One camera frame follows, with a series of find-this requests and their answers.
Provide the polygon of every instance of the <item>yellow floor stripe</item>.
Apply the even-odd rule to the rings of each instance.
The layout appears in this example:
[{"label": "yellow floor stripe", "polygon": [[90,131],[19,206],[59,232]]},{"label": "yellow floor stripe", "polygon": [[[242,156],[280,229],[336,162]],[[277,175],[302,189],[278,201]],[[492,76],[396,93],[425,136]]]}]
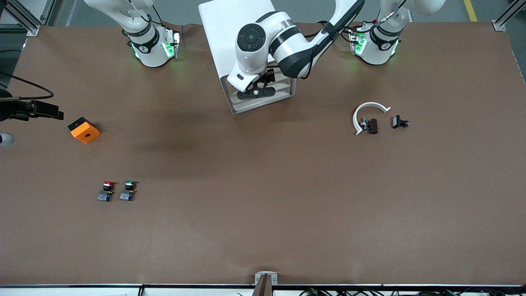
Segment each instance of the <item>yellow floor stripe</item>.
[{"label": "yellow floor stripe", "polygon": [[464,5],[466,6],[466,10],[468,11],[469,20],[472,22],[476,22],[477,16],[475,15],[475,11],[473,10],[473,5],[471,5],[471,0],[464,0]]}]

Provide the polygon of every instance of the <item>orange and black box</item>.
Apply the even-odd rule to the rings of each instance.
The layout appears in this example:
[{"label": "orange and black box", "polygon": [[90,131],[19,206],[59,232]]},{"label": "orange and black box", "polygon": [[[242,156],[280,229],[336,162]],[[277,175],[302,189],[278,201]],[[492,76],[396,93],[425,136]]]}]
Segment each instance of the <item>orange and black box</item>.
[{"label": "orange and black box", "polygon": [[77,121],[67,127],[71,132],[71,135],[84,144],[87,144],[100,136],[99,130],[93,125],[93,123],[87,121],[84,117],[77,119]]}]

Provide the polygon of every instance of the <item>brown tabletop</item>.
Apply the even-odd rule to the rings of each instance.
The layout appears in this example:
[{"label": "brown tabletop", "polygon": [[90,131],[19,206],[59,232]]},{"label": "brown tabletop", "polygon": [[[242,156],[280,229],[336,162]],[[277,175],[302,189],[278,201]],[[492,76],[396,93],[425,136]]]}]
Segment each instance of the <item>brown tabletop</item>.
[{"label": "brown tabletop", "polygon": [[[65,119],[0,123],[0,283],[524,283],[526,87],[489,23],[408,24],[383,66],[340,42],[292,99],[238,116],[201,26],[161,68],[120,30],[28,39],[15,75]],[[392,109],[355,136],[367,101]],[[87,145],[81,116],[102,132]]]}]

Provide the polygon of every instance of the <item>white c-shaped part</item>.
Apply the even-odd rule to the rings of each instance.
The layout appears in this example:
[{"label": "white c-shaped part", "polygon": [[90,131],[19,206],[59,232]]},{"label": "white c-shaped part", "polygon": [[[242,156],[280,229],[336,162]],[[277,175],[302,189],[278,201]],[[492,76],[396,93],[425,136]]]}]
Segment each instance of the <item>white c-shaped part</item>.
[{"label": "white c-shaped part", "polygon": [[391,107],[385,108],[382,104],[375,102],[367,102],[359,105],[358,108],[356,108],[355,114],[352,116],[352,123],[355,125],[356,135],[363,131],[360,124],[358,123],[358,111],[360,111],[360,109],[363,107],[376,107],[382,110],[384,113],[387,113],[387,111],[391,110]]}]

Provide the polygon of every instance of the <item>gray floor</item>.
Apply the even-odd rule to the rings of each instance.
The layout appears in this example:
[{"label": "gray floor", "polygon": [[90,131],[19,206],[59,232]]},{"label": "gray floor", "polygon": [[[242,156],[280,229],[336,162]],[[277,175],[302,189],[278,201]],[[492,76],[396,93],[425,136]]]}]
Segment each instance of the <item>gray floor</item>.
[{"label": "gray floor", "polygon": [[[155,6],[163,21],[173,24],[200,24],[198,5],[208,0],[156,0]],[[334,12],[334,0],[272,0],[277,10],[286,11],[295,22],[313,23],[329,19]],[[371,20],[378,15],[379,0],[367,0],[357,20]],[[508,0],[476,0],[473,6],[479,21],[491,21],[504,12]],[[155,18],[153,10],[148,12]],[[415,22],[468,22],[463,0],[446,0],[444,7],[432,16],[413,15]],[[58,8],[55,26],[117,26],[105,14],[87,6],[83,0],[63,0]],[[526,71],[526,12],[521,12],[506,25],[519,68]],[[23,34],[0,34],[0,51],[20,49]],[[16,52],[0,53],[0,67],[12,71],[18,60]],[[6,84],[9,79],[0,77]]]}]

